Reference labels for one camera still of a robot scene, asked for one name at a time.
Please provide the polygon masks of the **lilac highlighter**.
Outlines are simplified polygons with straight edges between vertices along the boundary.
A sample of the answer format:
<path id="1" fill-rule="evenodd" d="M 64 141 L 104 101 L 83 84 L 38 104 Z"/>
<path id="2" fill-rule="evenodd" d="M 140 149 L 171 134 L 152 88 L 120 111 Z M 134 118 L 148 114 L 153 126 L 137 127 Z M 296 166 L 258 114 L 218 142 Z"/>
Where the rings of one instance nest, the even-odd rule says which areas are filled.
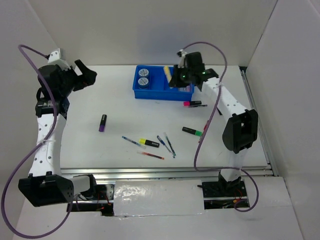
<path id="1" fill-rule="evenodd" d="M 191 91 L 191 87 L 189 85 L 186 86 L 186 87 L 179 87 L 178 91 L 179 92 L 187 92 L 187 93 L 189 93 Z"/>

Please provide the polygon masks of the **pale yellow highlighter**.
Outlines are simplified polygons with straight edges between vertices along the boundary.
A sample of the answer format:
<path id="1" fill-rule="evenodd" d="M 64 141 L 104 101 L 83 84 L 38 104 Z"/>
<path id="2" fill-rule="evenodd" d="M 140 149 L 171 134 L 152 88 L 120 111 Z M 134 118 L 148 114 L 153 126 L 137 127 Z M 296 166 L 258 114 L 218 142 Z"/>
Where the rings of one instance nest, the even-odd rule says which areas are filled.
<path id="1" fill-rule="evenodd" d="M 164 71 L 165 77 L 167 79 L 167 82 L 169 83 L 172 80 L 172 74 L 171 74 L 169 66 L 167 66 L 167 65 L 164 66 L 163 71 Z"/>

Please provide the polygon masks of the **black pink highlighter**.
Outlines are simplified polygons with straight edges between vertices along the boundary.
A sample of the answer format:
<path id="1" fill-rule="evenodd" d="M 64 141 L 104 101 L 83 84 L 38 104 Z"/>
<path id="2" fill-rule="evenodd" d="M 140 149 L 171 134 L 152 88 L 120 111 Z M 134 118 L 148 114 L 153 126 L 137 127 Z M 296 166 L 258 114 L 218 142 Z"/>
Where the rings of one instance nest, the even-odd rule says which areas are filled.
<path id="1" fill-rule="evenodd" d="M 202 101 L 201 100 L 196 100 L 196 101 L 184 101 L 183 105 L 185 107 L 189 107 L 189 106 L 197 106 L 197 105 L 201 105 Z"/>

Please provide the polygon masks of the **purple gel pen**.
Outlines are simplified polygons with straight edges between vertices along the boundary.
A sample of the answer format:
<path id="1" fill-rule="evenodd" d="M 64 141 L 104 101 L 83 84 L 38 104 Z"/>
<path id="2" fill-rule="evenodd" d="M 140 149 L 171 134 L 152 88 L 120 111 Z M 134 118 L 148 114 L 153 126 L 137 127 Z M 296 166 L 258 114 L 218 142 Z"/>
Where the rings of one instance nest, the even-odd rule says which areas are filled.
<path id="1" fill-rule="evenodd" d="M 188 108 L 201 108 L 201 107 L 207 107 L 207 104 L 198 104 L 198 105 L 190 105 Z"/>

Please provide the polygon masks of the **black purple highlighter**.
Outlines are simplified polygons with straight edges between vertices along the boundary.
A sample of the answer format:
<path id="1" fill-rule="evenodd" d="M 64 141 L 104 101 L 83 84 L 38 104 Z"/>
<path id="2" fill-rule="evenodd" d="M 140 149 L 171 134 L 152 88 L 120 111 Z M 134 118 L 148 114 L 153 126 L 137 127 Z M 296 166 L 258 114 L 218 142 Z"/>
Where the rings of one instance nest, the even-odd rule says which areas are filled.
<path id="1" fill-rule="evenodd" d="M 99 124 L 99 129 L 98 129 L 99 132 L 103 133 L 105 131 L 106 122 L 107 122 L 107 115 L 103 114 L 101 116 L 101 120 L 100 120 L 100 124 Z"/>

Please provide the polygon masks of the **black green highlighter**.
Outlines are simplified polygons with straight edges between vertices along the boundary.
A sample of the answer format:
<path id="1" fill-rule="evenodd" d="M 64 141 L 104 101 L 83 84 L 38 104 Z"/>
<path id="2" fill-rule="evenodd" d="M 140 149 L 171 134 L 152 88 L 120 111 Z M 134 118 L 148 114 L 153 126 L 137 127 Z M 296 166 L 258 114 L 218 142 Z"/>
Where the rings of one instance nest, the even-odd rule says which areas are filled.
<path id="1" fill-rule="evenodd" d="M 185 127 L 185 126 L 182 127 L 182 131 L 189 133 L 189 134 L 192 134 L 192 135 L 195 135 L 195 136 L 198 136 L 198 137 L 201 137 L 203 135 L 203 133 L 201 131 L 195 130 L 195 129 L 192 129 L 189 127 Z"/>

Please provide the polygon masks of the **black yellow highlighter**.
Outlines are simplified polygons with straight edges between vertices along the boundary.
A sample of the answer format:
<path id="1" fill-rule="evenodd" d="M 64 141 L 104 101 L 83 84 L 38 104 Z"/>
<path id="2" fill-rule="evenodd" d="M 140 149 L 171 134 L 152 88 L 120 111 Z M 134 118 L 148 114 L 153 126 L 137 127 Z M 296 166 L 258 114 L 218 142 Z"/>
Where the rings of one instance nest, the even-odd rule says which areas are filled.
<path id="1" fill-rule="evenodd" d="M 160 144 L 158 142 L 152 141 L 152 140 L 148 140 L 145 138 L 140 138 L 139 139 L 139 143 L 146 145 L 146 146 L 150 146 L 150 147 L 155 147 L 155 148 L 159 148 Z"/>

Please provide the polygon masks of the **blue gel pen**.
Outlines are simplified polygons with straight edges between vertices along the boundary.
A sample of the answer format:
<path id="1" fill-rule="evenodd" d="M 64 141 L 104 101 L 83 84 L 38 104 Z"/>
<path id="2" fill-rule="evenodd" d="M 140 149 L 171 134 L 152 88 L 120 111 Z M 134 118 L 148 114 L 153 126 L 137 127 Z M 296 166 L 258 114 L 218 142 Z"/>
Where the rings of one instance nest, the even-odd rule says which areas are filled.
<path id="1" fill-rule="evenodd" d="M 136 142 L 134 140 L 131 140 L 128 137 L 122 136 L 122 138 L 125 139 L 126 141 L 130 142 L 130 143 L 133 143 L 133 144 L 137 145 L 137 146 L 141 146 L 140 143 L 138 143 L 138 142 Z"/>

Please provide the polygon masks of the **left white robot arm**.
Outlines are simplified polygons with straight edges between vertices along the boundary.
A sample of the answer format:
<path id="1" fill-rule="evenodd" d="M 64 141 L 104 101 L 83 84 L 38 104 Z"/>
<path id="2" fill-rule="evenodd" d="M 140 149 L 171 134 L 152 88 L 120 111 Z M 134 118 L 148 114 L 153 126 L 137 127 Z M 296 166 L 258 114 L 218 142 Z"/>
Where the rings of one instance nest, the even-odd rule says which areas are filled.
<path id="1" fill-rule="evenodd" d="M 99 193 L 92 174 L 66 178 L 61 171 L 62 135 L 70 106 L 68 96 L 93 85 L 97 77 L 97 73 L 81 60 L 74 63 L 81 75 L 77 75 L 73 68 L 62 69 L 58 64 L 39 68 L 40 88 L 36 93 L 35 115 L 40 147 L 34 153 L 28 177 L 18 182 L 18 189 L 35 207 L 69 203 L 75 195 L 92 200 Z"/>

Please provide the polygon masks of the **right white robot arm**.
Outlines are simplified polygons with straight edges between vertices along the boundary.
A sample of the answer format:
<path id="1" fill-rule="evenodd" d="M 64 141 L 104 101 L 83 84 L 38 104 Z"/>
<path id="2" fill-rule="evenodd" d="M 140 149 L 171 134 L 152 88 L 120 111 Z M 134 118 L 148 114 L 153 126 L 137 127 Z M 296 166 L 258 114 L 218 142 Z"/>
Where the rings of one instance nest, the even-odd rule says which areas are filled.
<path id="1" fill-rule="evenodd" d="M 241 179 L 247 151 L 258 138 L 258 113 L 243 106 L 223 85 L 224 74 L 218 75 L 212 68 L 205 67 L 200 52 L 187 53 L 182 49 L 177 54 L 181 60 L 173 67 L 169 86 L 198 87 L 215 101 L 212 111 L 219 111 L 225 120 L 222 142 L 230 155 L 228 166 L 219 171 L 218 190 L 223 196 L 230 196 Z"/>

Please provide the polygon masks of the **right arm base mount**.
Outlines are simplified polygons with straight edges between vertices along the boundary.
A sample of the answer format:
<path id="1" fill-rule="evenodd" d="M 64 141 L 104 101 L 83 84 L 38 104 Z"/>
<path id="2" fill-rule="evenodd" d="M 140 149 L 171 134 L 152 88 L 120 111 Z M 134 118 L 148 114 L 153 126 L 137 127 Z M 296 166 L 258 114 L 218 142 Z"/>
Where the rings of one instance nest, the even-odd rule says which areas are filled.
<path id="1" fill-rule="evenodd" d="M 234 204 L 238 208 L 250 206 L 245 182 L 240 179 L 236 185 L 226 186 L 222 180 L 203 181 L 197 185 L 202 190 L 204 209 L 231 209 Z"/>

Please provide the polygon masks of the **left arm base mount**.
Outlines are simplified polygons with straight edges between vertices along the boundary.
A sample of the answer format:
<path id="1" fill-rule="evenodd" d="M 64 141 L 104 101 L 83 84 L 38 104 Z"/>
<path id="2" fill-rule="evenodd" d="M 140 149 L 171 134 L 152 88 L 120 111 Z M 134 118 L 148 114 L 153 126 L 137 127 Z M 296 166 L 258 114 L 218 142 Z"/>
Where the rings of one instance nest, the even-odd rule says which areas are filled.
<path id="1" fill-rule="evenodd" d="M 93 174 L 77 175 L 69 180 L 73 183 L 72 212 L 114 214 L 114 184 L 98 184 Z"/>

